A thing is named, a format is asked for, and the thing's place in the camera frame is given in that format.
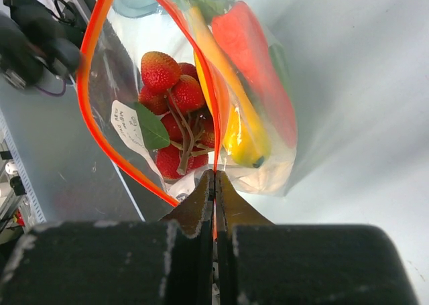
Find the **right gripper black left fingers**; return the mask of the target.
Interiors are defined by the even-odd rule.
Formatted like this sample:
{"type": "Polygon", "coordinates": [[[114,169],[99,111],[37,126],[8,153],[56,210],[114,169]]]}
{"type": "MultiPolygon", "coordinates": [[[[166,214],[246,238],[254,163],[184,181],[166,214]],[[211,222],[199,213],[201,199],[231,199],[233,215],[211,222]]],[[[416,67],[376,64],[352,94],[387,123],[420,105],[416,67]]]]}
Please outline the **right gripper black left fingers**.
{"type": "Polygon", "coordinates": [[[210,304],[215,175],[162,220],[44,223],[1,276],[2,304],[210,304]]]}

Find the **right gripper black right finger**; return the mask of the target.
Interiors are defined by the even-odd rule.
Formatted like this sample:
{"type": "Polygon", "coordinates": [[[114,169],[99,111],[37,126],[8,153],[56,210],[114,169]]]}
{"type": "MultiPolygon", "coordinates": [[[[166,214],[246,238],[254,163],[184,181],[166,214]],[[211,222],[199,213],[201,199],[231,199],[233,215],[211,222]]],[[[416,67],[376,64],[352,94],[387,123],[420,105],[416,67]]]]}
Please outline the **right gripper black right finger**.
{"type": "Polygon", "coordinates": [[[416,304],[399,254],[373,225],[275,225],[214,176],[222,304],[416,304]]]}

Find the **yellow banana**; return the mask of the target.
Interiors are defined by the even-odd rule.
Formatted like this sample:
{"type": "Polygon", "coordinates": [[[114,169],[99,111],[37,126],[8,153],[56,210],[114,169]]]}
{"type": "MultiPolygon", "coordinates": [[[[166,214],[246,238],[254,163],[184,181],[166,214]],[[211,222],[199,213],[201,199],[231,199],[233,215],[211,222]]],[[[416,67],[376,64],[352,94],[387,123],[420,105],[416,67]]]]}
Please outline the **yellow banana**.
{"type": "Polygon", "coordinates": [[[195,40],[210,60],[221,117],[228,118],[226,123],[221,123],[223,147],[236,164],[260,168],[271,154],[271,141],[263,123],[248,99],[236,70],[215,42],[199,8],[192,6],[187,14],[192,18],[195,40]]]}

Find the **red cherry bunch with leaf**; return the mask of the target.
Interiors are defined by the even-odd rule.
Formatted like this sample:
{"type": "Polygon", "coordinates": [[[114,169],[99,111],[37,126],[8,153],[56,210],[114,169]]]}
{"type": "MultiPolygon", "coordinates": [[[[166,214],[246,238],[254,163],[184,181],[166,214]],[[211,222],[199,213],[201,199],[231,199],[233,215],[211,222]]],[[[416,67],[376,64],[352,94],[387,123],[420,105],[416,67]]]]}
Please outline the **red cherry bunch with leaf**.
{"type": "Polygon", "coordinates": [[[215,148],[215,131],[194,64],[177,62],[159,51],[141,57],[141,88],[137,109],[156,117],[164,142],[155,150],[155,165],[165,181],[173,182],[208,164],[215,148]]]}

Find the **clear zip bag red zipper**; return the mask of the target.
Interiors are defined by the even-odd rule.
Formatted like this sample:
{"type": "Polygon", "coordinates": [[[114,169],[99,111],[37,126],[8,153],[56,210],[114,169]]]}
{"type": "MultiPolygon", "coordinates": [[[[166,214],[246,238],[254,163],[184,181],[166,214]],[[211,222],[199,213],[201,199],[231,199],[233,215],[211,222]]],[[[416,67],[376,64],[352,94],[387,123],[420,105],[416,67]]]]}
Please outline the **clear zip bag red zipper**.
{"type": "Polygon", "coordinates": [[[298,130],[282,46],[242,0],[97,0],[77,77],[82,117],[117,167],[176,206],[207,170],[276,194],[298,130]]]}

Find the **red orange carrot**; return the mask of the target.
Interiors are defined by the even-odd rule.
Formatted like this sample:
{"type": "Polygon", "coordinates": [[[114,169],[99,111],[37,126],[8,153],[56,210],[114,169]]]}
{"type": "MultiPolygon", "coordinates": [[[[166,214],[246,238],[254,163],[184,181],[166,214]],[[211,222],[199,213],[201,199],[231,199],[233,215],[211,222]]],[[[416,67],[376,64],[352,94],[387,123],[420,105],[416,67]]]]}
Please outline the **red orange carrot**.
{"type": "Polygon", "coordinates": [[[294,108],[271,61],[263,29],[250,7],[234,3],[211,21],[217,44],[259,96],[276,131],[290,148],[297,145],[294,108]]]}

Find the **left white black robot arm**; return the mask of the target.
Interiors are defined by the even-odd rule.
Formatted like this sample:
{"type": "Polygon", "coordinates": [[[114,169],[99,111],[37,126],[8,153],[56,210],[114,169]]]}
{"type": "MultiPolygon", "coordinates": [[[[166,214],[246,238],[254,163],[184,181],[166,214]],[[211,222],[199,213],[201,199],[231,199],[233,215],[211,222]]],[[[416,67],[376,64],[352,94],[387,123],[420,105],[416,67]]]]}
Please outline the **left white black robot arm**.
{"type": "Polygon", "coordinates": [[[1,0],[1,76],[14,88],[45,91],[46,76],[72,84],[86,24],[71,1],[1,0]]]}

